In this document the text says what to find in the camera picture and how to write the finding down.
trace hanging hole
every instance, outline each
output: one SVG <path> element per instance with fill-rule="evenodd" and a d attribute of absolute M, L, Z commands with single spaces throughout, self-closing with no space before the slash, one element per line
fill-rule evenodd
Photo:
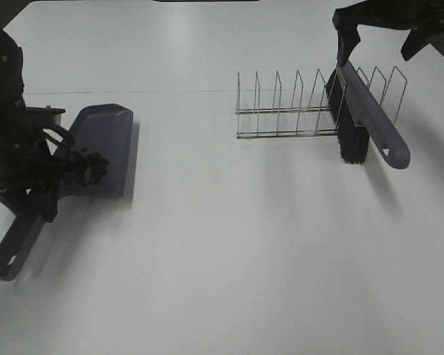
<path fill-rule="evenodd" d="M 10 266 L 10 265 L 12 265 L 13 264 L 13 262 L 15 261 L 15 258 L 16 258 L 16 255 L 13 255 L 11 258 L 10 258 L 10 260 L 8 260 L 8 266 Z"/>
<path fill-rule="evenodd" d="M 388 148 L 388 145 L 386 143 L 382 144 L 382 152 L 385 156 L 388 157 L 388 154 L 390 153 L 390 149 Z"/>

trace dish rack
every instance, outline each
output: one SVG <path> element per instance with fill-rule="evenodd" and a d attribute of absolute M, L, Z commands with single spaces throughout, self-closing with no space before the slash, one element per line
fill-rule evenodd
<path fill-rule="evenodd" d="M 370 76 L 360 67 L 357 73 L 391 122 L 396 124 L 408 79 L 396 66 L 391 70 L 388 80 L 379 67 L 374 67 Z M 335 122 L 338 120 L 334 122 L 332 119 L 326 79 L 320 69 L 316 71 L 307 105 L 303 105 L 305 82 L 299 70 L 296 71 L 292 91 L 283 89 L 278 71 L 274 88 L 268 90 L 261 89 L 258 71 L 255 72 L 255 88 L 251 90 L 241 89 L 240 76 L 238 72 L 235 107 L 237 138 L 317 137 L 337 134 Z M 346 83 L 341 80 L 341 84 L 345 93 Z"/>

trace hand brush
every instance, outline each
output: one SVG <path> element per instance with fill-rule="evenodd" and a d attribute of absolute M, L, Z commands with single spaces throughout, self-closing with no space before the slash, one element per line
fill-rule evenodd
<path fill-rule="evenodd" d="M 408 146 L 350 62 L 336 67 L 326 91 L 345 162 L 362 164 L 371 138 L 388 165 L 408 167 Z"/>

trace brush handle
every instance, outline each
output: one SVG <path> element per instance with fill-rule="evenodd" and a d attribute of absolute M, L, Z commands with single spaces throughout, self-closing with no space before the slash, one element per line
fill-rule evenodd
<path fill-rule="evenodd" d="M 364 126 L 369 131 L 378 152 L 389 166 L 406 169 L 411 159 L 409 148 L 369 88 L 350 61 L 344 67 L 337 66 L 337 70 L 347 84 L 345 99 L 355 125 Z"/>

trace white table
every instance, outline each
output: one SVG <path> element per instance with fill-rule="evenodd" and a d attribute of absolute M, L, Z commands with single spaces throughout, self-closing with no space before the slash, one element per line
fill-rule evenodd
<path fill-rule="evenodd" d="M 397 64 L 412 159 L 335 138 L 235 140 L 236 72 L 286 87 L 334 67 L 355 1 L 46 1 L 7 31 L 25 99 L 135 113 L 132 198 L 67 198 L 0 282 L 0 354 L 444 354 L 444 58 L 361 28 L 352 61 Z M 0 206 L 0 239 L 13 220 Z"/>

